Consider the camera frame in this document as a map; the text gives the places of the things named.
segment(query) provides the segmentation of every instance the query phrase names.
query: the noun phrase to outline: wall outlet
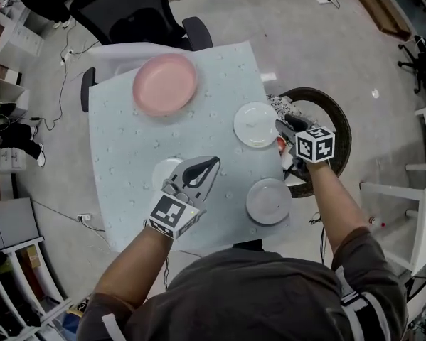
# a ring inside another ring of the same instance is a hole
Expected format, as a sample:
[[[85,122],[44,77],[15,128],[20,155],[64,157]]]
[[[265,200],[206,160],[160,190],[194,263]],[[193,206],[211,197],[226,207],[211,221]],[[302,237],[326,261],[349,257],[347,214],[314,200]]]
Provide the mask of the wall outlet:
[[[330,3],[331,3],[331,0],[317,0],[317,2],[318,2],[320,5],[323,5],[323,4],[330,4]]]
[[[91,221],[92,215],[90,213],[80,213],[79,215],[77,215],[77,220],[80,222]]]

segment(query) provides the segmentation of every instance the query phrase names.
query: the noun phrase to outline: table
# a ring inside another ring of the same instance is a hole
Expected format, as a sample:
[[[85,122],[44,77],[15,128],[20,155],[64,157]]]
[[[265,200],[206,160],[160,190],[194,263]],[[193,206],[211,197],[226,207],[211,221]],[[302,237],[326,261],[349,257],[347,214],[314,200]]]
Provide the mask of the table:
[[[186,52],[196,66],[195,97],[177,114],[153,118],[132,99],[137,70],[90,88],[90,143],[105,230],[122,251],[142,230],[152,198],[151,176],[161,160],[218,156],[220,174],[206,199],[207,213],[174,242],[173,250],[216,247],[262,239],[289,226],[262,227],[247,216],[245,198],[262,178],[282,180],[276,143],[249,148],[233,132],[236,111],[266,102],[249,43]]]

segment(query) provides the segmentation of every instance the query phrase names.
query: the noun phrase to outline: person's leg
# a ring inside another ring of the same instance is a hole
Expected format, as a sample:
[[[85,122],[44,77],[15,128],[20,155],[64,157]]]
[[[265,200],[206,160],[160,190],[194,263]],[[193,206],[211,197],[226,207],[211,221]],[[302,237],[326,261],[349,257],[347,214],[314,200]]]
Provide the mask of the person's leg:
[[[13,138],[17,138],[20,140],[26,140],[31,139],[33,135],[33,131],[31,130],[31,126],[20,124],[20,123],[13,123],[10,125],[10,127],[6,130],[7,133],[9,133],[9,136],[12,136]]]
[[[34,159],[38,159],[42,148],[39,144],[34,143],[32,140],[8,140],[8,138],[3,138],[2,145],[0,148],[17,148],[24,151],[29,156],[32,156]]]
[[[61,0],[21,0],[34,13],[55,23],[67,22],[70,12]]]

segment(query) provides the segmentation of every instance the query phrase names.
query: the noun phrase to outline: plate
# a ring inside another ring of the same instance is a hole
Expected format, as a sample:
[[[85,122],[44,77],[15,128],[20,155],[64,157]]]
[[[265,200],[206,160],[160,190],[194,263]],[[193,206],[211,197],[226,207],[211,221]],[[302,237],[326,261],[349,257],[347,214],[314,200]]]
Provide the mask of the plate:
[[[244,144],[253,148],[264,148],[279,135],[275,126],[277,118],[277,112],[270,105],[250,102],[236,113],[233,128]]]
[[[183,162],[184,160],[180,158],[167,158],[158,162],[153,170],[153,189],[161,190],[164,185],[164,180],[169,178],[177,165]]]
[[[271,226],[289,217],[290,189],[281,180],[266,178],[254,184],[246,197],[246,209],[259,224]]]
[[[192,98],[197,87],[196,69],[181,54],[169,53],[150,59],[134,78],[135,104],[153,117],[170,115]]]

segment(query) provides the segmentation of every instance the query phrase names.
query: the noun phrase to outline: black chair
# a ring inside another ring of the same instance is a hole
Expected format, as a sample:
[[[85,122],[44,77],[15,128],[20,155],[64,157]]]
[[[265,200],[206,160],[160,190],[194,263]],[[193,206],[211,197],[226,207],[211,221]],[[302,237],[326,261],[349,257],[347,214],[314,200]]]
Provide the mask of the black chair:
[[[213,47],[210,33],[199,18],[184,19],[183,27],[177,24],[169,0],[73,0],[70,13],[102,45],[150,42],[184,50]],[[93,67],[83,76],[84,112],[89,108],[87,94],[95,85],[91,80],[94,77]]]
[[[417,87],[413,91],[417,94],[421,90],[421,84],[423,85],[423,88],[426,89],[426,39],[420,36],[415,36],[415,43],[420,51],[417,58],[413,56],[405,45],[398,45],[398,48],[404,49],[409,58],[412,60],[411,63],[398,61],[398,66],[413,68],[415,75],[417,76]]]

